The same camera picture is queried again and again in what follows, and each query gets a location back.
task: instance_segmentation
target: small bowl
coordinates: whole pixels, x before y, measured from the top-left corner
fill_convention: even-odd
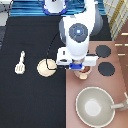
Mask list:
[[[82,71],[74,71],[75,75],[80,79],[87,79],[88,75],[91,73],[92,67],[87,66]]]

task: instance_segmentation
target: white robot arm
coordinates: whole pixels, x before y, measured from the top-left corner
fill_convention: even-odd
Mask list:
[[[85,0],[86,11],[63,17],[59,23],[60,37],[66,47],[58,49],[57,65],[69,65],[69,69],[83,70],[95,66],[98,56],[88,56],[90,35],[96,22],[95,0]]]

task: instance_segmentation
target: bowl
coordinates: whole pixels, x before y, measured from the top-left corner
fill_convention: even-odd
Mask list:
[[[115,110],[112,97],[99,87],[87,87],[76,98],[76,112],[88,126],[105,127],[112,122]]]

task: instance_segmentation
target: kitchen surface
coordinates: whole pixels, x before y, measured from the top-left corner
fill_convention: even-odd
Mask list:
[[[86,80],[80,80],[75,76],[73,71],[66,70],[66,128],[90,128],[90,126],[80,120],[75,108],[77,95],[86,87],[100,87],[104,89],[111,95],[115,104],[126,99],[124,96],[126,87],[115,42],[91,41],[89,53],[96,54],[95,50],[99,45],[108,46],[111,49],[111,55],[106,58],[99,58],[97,65],[92,68],[92,72],[88,75]],[[114,74],[111,76],[101,75],[98,71],[98,66],[101,62],[110,62],[115,68]],[[128,128],[128,110],[119,111],[116,109],[115,112],[113,121],[105,128]]]

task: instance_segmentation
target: cable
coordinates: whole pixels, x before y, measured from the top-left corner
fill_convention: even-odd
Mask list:
[[[1,1],[0,1],[0,3],[4,6],[4,11],[6,11],[7,9],[6,9],[5,4],[3,4]]]
[[[48,59],[49,51],[50,51],[50,48],[51,48],[51,45],[52,45],[53,41],[55,40],[55,38],[57,37],[58,34],[59,34],[59,32],[57,32],[57,33],[55,34],[55,36],[53,37],[53,39],[52,39],[52,41],[51,41],[51,44],[49,45],[49,48],[48,48],[48,50],[47,50],[46,65],[47,65],[47,68],[48,68],[48,69],[49,69],[49,67],[48,67],[47,59]],[[65,69],[65,67],[63,66],[63,67],[58,67],[58,68],[49,69],[49,70],[57,70],[57,69]]]
[[[9,10],[8,10],[8,17],[9,17],[9,11],[12,9],[12,8],[10,8],[11,7],[11,3],[13,2],[13,0],[10,2],[10,4],[9,4]]]

